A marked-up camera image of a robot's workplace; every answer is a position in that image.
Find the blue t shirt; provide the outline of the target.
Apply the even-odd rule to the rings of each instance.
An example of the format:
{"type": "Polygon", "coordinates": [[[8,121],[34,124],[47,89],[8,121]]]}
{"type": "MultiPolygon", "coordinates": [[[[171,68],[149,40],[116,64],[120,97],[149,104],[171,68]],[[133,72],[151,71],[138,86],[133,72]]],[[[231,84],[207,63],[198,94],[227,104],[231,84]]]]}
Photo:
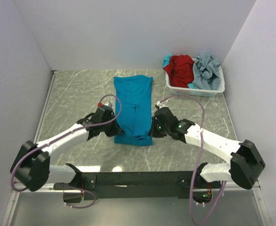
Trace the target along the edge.
{"type": "Polygon", "coordinates": [[[116,135],[116,144],[150,146],[153,139],[149,135],[152,126],[152,83],[153,77],[136,75],[115,77],[115,109],[120,115],[117,123],[123,134],[116,135]]]}

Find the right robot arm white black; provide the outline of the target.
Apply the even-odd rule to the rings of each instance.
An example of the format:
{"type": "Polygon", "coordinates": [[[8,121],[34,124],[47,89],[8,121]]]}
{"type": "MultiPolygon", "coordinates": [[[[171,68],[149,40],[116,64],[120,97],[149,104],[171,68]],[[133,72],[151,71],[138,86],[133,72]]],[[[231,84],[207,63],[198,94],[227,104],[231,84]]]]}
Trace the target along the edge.
{"type": "Polygon", "coordinates": [[[266,166],[252,141],[231,140],[202,129],[190,120],[178,120],[165,106],[158,107],[152,117],[151,135],[158,138],[170,136],[185,144],[198,146],[224,161],[198,164],[194,171],[198,183],[231,181],[250,190],[266,166]]]}

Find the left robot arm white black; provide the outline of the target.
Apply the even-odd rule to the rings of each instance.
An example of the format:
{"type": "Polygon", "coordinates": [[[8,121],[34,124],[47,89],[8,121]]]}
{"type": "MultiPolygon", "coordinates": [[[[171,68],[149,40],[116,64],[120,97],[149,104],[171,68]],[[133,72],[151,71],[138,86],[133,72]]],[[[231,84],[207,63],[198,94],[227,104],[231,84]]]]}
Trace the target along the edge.
{"type": "Polygon", "coordinates": [[[71,128],[44,141],[22,144],[10,169],[12,179],[26,189],[37,191],[48,183],[61,183],[80,188],[82,172],[74,165],[51,165],[50,161],[63,152],[104,132],[108,137],[122,134],[111,103],[99,103],[95,113],[78,120],[71,128]]]}

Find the white laundry basket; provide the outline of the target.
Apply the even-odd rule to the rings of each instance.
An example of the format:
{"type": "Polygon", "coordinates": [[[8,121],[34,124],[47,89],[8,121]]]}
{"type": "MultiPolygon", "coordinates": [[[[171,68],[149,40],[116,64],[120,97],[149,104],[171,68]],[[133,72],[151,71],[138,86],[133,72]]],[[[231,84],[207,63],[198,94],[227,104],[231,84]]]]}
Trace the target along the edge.
{"type": "Polygon", "coordinates": [[[191,87],[191,86],[190,86],[190,88],[173,87],[173,86],[170,85],[169,77],[168,77],[167,73],[165,72],[165,74],[166,74],[166,85],[170,89],[172,94],[186,93],[186,94],[189,94],[189,95],[192,95],[192,96],[213,97],[217,93],[222,93],[225,90],[225,81],[224,81],[221,65],[218,68],[218,72],[219,72],[219,76],[220,76],[220,85],[218,87],[218,90],[195,89],[194,87],[191,87]]]}

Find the red t shirt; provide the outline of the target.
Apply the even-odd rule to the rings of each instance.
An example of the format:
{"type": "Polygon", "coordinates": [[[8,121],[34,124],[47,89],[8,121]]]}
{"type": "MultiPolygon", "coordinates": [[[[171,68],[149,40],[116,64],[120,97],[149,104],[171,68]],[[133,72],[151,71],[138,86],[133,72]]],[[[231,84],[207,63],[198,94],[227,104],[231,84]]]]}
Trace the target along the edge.
{"type": "Polygon", "coordinates": [[[194,60],[189,55],[172,55],[170,63],[163,68],[169,77],[170,85],[180,88],[194,87],[193,64],[194,60]]]}

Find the light blue garment in basket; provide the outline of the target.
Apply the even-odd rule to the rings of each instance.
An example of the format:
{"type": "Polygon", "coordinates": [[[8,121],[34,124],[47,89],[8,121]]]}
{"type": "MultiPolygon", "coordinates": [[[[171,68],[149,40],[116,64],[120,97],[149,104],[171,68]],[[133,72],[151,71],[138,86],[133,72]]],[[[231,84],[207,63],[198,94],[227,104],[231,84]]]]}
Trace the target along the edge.
{"type": "Polygon", "coordinates": [[[163,60],[163,64],[162,67],[165,68],[169,63],[170,63],[170,58],[172,57],[172,54],[167,55],[164,60],[163,60]]]}

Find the grey t shirt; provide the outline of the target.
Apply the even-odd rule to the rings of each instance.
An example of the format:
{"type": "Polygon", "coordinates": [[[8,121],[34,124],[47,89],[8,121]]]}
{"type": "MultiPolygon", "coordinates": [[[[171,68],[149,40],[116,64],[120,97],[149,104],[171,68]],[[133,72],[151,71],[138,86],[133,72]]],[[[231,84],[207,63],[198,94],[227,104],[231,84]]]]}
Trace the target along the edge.
{"type": "Polygon", "coordinates": [[[218,68],[220,62],[214,59],[209,53],[201,53],[196,57],[193,64],[195,89],[218,90],[220,76],[218,68]]]}

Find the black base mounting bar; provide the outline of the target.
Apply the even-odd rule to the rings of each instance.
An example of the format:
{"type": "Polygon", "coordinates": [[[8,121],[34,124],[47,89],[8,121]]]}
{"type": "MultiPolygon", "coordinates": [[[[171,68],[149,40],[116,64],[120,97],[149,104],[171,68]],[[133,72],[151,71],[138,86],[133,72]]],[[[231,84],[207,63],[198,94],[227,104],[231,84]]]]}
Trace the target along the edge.
{"type": "Polygon", "coordinates": [[[54,190],[68,192],[71,187],[92,192],[99,199],[162,198],[188,199],[192,171],[89,172],[75,184],[55,183],[54,190]]]}

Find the aluminium rail frame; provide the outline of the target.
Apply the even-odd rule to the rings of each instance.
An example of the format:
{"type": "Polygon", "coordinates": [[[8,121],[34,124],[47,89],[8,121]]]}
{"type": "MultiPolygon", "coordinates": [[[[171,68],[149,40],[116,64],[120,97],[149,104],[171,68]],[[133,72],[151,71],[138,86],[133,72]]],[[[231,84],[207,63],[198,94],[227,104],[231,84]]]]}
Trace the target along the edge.
{"type": "Polygon", "coordinates": [[[100,101],[97,110],[79,119],[66,131],[44,141],[26,141],[11,167],[11,180],[38,191],[53,184],[65,193],[67,206],[77,209],[81,199],[162,198],[189,199],[191,203],[216,205],[227,183],[253,189],[265,163],[250,140],[222,137],[177,117],[166,106],[167,98],[151,111],[153,78],[144,75],[117,78],[116,106],[100,101]],[[190,171],[83,172],[73,164],[51,165],[51,159],[104,133],[127,145],[149,146],[154,138],[171,137],[194,145],[220,159],[197,161],[190,171]]]}

